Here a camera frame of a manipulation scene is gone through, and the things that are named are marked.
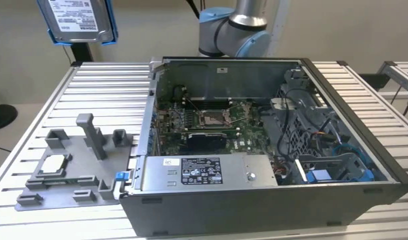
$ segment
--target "blue cable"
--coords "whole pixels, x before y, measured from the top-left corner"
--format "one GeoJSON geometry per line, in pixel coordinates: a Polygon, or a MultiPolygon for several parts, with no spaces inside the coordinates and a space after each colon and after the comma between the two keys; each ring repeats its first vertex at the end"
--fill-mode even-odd
{"type": "Polygon", "coordinates": [[[342,147],[347,147],[347,148],[351,148],[359,155],[359,158],[362,159],[362,161],[365,162],[365,164],[367,165],[369,164],[369,161],[367,161],[367,158],[365,157],[365,154],[362,153],[362,151],[353,145],[345,143],[345,144],[341,144],[339,146],[336,146],[332,151],[331,151],[331,155],[332,156],[338,156],[338,149],[342,148],[342,147]]]}

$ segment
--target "slotted aluminum surface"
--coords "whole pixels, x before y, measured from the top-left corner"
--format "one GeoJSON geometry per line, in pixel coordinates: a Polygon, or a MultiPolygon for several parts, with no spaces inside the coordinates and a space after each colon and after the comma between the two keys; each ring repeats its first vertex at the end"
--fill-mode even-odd
{"type": "Polygon", "coordinates": [[[408,91],[408,61],[385,62],[379,73],[387,74],[408,91]]]}
{"type": "MultiPolygon", "coordinates": [[[[336,62],[315,64],[408,173],[408,122],[349,67],[336,62]]],[[[83,134],[74,125],[74,119],[79,113],[92,112],[104,133],[124,128],[135,134],[136,143],[139,140],[144,112],[142,103],[148,93],[148,65],[84,63],[70,72],[40,112],[43,116],[32,123],[0,170],[0,239],[48,239],[48,236],[54,239],[136,238],[120,205],[23,212],[14,208],[44,152],[47,143],[43,137],[51,128],[63,127],[70,135],[83,134]]],[[[134,150],[130,166],[135,166],[135,162],[134,150]]],[[[391,205],[375,206],[350,226],[179,239],[310,238],[408,239],[408,194],[391,205]]]]}

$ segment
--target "power supply label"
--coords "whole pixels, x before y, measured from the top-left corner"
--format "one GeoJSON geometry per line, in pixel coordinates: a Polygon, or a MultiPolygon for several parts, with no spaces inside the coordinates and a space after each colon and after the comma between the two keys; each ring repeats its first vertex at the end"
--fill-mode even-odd
{"type": "Polygon", "coordinates": [[[183,158],[182,183],[183,185],[223,184],[220,158],[183,158]]]}
{"type": "Polygon", "coordinates": [[[62,32],[98,32],[91,0],[48,0],[62,32]]]}

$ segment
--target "white wall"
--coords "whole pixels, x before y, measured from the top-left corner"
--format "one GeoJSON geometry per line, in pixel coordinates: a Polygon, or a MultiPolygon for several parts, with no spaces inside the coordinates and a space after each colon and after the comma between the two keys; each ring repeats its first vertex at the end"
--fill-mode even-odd
{"type": "MultiPolygon", "coordinates": [[[[207,8],[235,8],[236,0],[207,0],[207,8]]],[[[268,0],[274,23],[279,0],[268,0]]],[[[119,43],[99,47],[102,61],[147,62],[152,56],[198,56],[199,20],[186,0],[115,0],[119,43]]]]}
{"type": "Polygon", "coordinates": [[[276,55],[345,60],[369,73],[408,61],[408,0],[291,0],[276,55]]]}
{"type": "MultiPolygon", "coordinates": [[[[235,2],[207,0],[207,7],[235,2]]],[[[268,0],[270,23],[278,3],[268,0]]],[[[198,54],[198,20],[184,0],[114,0],[114,5],[119,44],[92,45],[98,61],[198,54]]],[[[0,102],[46,102],[68,70],[46,28],[35,0],[0,0],[0,102]]],[[[292,0],[276,55],[346,60],[358,72],[374,72],[385,60],[408,61],[408,0],[292,0]]]]}
{"type": "Polygon", "coordinates": [[[47,101],[70,67],[34,0],[0,0],[0,103],[47,101]]]}

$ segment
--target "motherboard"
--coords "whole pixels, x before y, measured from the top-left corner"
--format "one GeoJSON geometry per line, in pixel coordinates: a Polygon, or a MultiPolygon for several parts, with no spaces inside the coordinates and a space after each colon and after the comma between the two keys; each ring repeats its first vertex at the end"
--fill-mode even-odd
{"type": "Polygon", "coordinates": [[[275,155],[251,100],[162,102],[158,110],[162,156],[234,154],[275,155]]]}

